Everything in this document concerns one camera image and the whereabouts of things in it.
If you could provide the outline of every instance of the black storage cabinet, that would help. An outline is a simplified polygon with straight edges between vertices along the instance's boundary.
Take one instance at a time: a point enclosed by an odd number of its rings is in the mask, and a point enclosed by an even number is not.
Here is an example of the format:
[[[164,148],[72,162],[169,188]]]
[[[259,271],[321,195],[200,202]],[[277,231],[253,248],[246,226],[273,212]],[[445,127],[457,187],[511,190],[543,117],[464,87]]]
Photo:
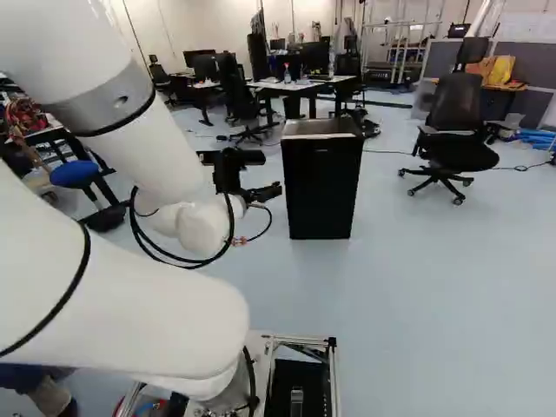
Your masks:
[[[348,239],[364,139],[350,117],[288,121],[281,149],[291,239]]]

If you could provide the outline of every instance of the gray partition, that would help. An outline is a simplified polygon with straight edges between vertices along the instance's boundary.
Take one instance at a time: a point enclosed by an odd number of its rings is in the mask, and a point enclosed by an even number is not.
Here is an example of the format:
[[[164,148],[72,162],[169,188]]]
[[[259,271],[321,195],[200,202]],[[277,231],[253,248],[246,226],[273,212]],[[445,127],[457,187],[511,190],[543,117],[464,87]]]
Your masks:
[[[432,41],[425,57],[421,80],[426,81],[449,73],[455,64],[460,43],[460,39]],[[527,91],[515,93],[515,101],[510,112],[525,114],[521,126],[537,129],[556,93],[556,43],[494,40],[487,54],[516,57],[513,77],[527,82],[529,86]],[[481,105],[484,116],[493,120],[499,118],[504,112],[507,99],[508,93],[483,90]],[[422,100],[417,97],[414,106],[420,102]]]
[[[427,53],[423,76],[426,78],[440,78],[452,72],[460,46],[461,41],[432,41]]]
[[[513,74],[532,87],[556,89],[556,44],[498,42],[495,55],[515,56]]]

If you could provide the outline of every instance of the computer monitor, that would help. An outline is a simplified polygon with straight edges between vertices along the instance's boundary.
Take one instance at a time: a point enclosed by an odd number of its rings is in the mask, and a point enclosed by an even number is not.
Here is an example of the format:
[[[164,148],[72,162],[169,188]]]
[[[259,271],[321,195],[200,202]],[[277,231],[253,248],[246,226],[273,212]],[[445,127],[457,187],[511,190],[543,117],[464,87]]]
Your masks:
[[[193,68],[193,60],[198,55],[210,55],[215,54],[215,50],[184,50],[183,58],[188,67]]]
[[[272,39],[270,41],[270,50],[284,50],[286,49],[286,39]]]
[[[307,72],[328,73],[328,43],[307,42],[301,45],[301,64]]]
[[[216,54],[202,54],[193,58],[193,68],[195,69],[195,78],[197,80],[206,80],[210,78],[212,81],[220,79],[218,67],[216,66]]]

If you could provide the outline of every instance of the blue stool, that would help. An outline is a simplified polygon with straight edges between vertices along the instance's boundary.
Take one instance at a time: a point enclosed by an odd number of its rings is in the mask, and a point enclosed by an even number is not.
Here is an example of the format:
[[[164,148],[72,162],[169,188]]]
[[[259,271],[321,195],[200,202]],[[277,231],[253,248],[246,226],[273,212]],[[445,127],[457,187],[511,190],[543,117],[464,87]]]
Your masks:
[[[91,184],[99,176],[98,165],[92,161],[70,161],[63,163],[50,173],[50,183],[66,189],[81,189],[96,205],[98,211],[85,217],[80,223],[85,224],[96,232],[108,232],[123,223],[126,213],[124,206],[110,206],[103,208]]]

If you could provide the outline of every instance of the blue stool seat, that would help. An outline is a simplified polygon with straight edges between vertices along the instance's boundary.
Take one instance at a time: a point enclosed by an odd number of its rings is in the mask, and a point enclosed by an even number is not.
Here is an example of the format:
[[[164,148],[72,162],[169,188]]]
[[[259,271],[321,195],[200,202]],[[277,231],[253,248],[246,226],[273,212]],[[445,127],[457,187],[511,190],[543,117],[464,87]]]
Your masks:
[[[92,161],[70,161],[63,163],[50,173],[52,185],[66,189],[88,187],[98,175],[98,165]]]

